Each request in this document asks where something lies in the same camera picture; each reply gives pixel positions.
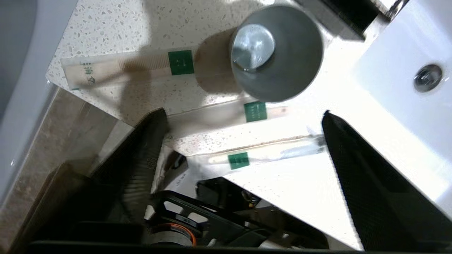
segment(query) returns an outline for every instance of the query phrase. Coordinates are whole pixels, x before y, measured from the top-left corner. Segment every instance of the transparent plastic wrapper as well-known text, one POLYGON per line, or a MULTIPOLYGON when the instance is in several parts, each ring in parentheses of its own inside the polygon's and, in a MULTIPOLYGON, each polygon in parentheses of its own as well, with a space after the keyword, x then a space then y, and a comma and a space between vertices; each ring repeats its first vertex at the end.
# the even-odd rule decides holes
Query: transparent plastic wrapper
POLYGON ((71 90, 108 85, 149 84, 176 76, 209 77, 228 71, 218 67, 206 70, 209 64, 202 55, 202 49, 199 49, 200 46, 192 46, 73 57, 61 59, 61 65, 71 90))
POLYGON ((326 142, 323 135, 306 136, 296 140, 239 148, 233 151, 194 155, 187 157, 187 162, 193 177, 200 181, 246 170, 249 165, 318 154, 324 152, 325 148, 326 142))

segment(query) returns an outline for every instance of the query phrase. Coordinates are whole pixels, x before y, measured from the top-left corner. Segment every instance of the green sticker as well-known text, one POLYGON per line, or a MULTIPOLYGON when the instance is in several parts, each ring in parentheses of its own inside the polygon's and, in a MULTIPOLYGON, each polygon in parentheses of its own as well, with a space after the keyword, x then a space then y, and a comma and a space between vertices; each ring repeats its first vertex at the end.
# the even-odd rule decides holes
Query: green sticker
POLYGON ((195 73, 191 50, 168 52, 171 75, 195 73))
POLYGON ((255 101, 245 105, 246 122, 254 122, 267 119, 267 109, 265 102, 255 101))
POLYGON ((227 156, 231 169, 239 169, 250 165, 248 153, 234 154, 227 156))

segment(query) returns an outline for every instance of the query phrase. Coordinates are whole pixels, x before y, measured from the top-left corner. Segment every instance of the sink basin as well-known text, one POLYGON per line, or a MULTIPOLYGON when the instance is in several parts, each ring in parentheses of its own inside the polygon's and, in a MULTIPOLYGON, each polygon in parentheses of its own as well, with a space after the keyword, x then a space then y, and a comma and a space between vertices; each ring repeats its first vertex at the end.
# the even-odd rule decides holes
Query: sink basin
POLYGON ((449 217, 452 216, 451 9, 449 0, 411 0, 352 71, 354 83, 367 91, 389 113, 388 119, 392 119, 373 123, 380 140, 375 138, 371 144, 449 217), (440 66, 443 77, 436 88, 421 93, 414 88, 414 77, 429 64, 440 66), (392 140, 383 145, 382 140, 389 136, 392 140))

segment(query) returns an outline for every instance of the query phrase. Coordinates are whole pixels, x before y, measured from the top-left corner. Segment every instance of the white countertop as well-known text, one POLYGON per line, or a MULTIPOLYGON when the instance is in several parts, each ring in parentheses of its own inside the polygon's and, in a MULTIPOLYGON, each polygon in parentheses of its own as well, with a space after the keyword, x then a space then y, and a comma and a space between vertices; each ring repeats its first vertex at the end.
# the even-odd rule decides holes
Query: white countertop
MULTIPOLYGON (((61 67, 62 58, 197 45, 213 34, 239 25, 251 12, 272 3, 273 0, 79 0, 46 77, 69 90, 61 67)), ((344 41, 322 31, 326 48, 321 69, 303 93, 278 104, 287 106, 286 117, 229 127, 225 124, 221 128, 209 127, 209 121, 206 121, 207 128, 201 128, 202 131, 186 132, 181 136, 170 137, 166 142, 189 156, 303 136, 310 132, 320 133, 320 120, 325 110, 332 109, 332 113, 336 113, 334 109, 337 108, 339 113, 346 112, 349 115, 350 111, 347 110, 359 109, 352 106, 353 99, 355 96, 358 99, 365 98, 358 95, 365 94, 364 91, 355 93, 345 106, 337 100, 339 94, 350 97, 347 91, 356 89, 342 77, 346 77, 344 74, 352 68, 382 28, 378 20, 374 21, 366 31, 365 42, 344 41)), ((70 92, 131 126, 146 113, 161 107, 170 115, 171 122, 172 115, 178 113, 243 99, 243 94, 208 93, 194 78, 170 79, 152 85, 104 86, 70 92)), ((314 170, 318 166, 313 163, 319 158, 324 160, 327 157, 319 155, 307 159, 307 166, 314 170)), ((274 175, 274 172, 268 171, 267 176, 255 175, 255 181, 249 180, 251 173, 239 172, 230 174, 227 178, 330 236, 356 249, 362 249, 333 166, 330 161, 319 164, 322 165, 324 167, 317 171, 318 174, 312 174, 309 170, 290 171, 290 168, 286 168, 284 174, 274 175), (325 178, 323 184, 314 187, 305 185, 302 188, 307 191, 313 187, 311 193, 322 197, 315 202, 311 197, 301 197, 302 203, 310 209, 293 202, 294 193, 299 193, 298 189, 295 190, 299 184, 295 181, 294 172, 304 181, 313 179, 314 182, 321 183, 325 178)))

